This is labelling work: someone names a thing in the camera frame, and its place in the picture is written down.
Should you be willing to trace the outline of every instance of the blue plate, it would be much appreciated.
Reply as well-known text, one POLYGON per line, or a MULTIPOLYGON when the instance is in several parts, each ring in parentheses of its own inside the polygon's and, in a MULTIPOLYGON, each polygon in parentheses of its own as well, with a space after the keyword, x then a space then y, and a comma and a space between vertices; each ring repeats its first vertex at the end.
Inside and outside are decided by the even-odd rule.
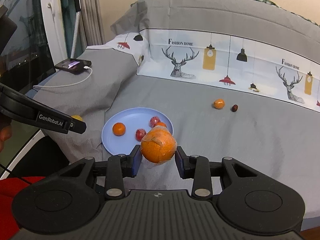
POLYGON ((134 146, 140 144, 135 137, 136 130, 143 128, 146 132, 149 132, 151 130, 149 121, 153 116, 159 117, 161 122, 167 125, 167 129, 173 135, 172 122, 163 113, 145 107, 130 108, 115 114, 104 125, 101 138, 106 150, 112 155, 120 153, 130 154, 134 146), (112 132, 112 127, 117 122, 125 125, 125 134, 122 136, 116 136, 112 132))

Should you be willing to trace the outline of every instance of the orange wrapped in plastic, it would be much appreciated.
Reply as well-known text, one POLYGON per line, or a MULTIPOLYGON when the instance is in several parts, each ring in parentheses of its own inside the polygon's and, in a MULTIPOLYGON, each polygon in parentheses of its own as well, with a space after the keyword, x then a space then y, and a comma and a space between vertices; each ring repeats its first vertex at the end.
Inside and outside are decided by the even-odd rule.
POLYGON ((172 158, 177 141, 163 126, 155 126, 141 140, 141 153, 150 162, 161 164, 172 158))

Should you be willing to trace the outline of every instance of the white charging cable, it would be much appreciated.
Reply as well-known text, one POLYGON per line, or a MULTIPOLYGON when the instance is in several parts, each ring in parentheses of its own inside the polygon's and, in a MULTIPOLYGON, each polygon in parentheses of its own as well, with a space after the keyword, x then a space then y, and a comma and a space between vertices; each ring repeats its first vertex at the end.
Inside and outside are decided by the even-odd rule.
POLYGON ((39 85, 36 85, 36 86, 33 86, 33 88, 35 88, 35 87, 38 87, 38 88, 64 88, 64 87, 69 87, 69 86, 74 86, 74 85, 80 84, 80 83, 86 81, 92 74, 92 68, 84 66, 84 69, 89 69, 90 70, 90 74, 84 80, 81 80, 81 81, 79 81, 77 83, 73 83, 73 84, 69 84, 69 85, 62 85, 62 86, 51 86, 51 87, 50 86, 39 86, 39 85))

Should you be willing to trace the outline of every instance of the wooden floor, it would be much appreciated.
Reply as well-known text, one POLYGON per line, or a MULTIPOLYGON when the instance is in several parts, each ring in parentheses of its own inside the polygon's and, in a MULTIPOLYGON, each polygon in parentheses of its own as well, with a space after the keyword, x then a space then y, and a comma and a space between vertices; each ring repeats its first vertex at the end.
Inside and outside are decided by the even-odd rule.
POLYGON ((301 231, 300 235, 305 240, 320 240, 320 227, 301 231))

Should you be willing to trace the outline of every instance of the deer head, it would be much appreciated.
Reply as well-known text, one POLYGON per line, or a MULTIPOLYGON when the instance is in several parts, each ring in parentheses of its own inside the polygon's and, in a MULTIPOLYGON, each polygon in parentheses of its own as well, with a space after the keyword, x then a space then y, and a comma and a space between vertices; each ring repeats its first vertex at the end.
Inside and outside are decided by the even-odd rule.
POLYGON ((284 77, 285 73, 283 73, 283 75, 281 74, 281 69, 282 68, 283 68, 283 66, 281 68, 279 68, 279 70, 277 70, 277 67, 276 67, 277 74, 278 74, 279 78, 282 79, 284 86, 287 88, 287 91, 291 92, 291 90, 294 88, 294 85, 298 84, 302 80, 303 76, 300 78, 299 72, 297 71, 298 78, 296 79, 295 76, 294 76, 293 77, 293 81, 290 83, 290 85, 288 85, 287 80, 284 77))
POLYGON ((180 62, 177 62, 176 58, 173 56, 173 53, 171 55, 168 53, 168 50, 170 49, 170 47, 171 46, 169 46, 169 48, 167 48, 165 52, 162 49, 162 52, 168 59, 171 60, 171 63, 174 65, 174 69, 177 71, 180 71, 181 67, 185 65, 187 61, 194 59, 199 54, 199 51, 198 51, 198 53, 195 55, 195 52, 190 48, 192 51, 192 55, 188 57, 188 54, 186 54, 186 57, 183 60, 181 60, 180 62))

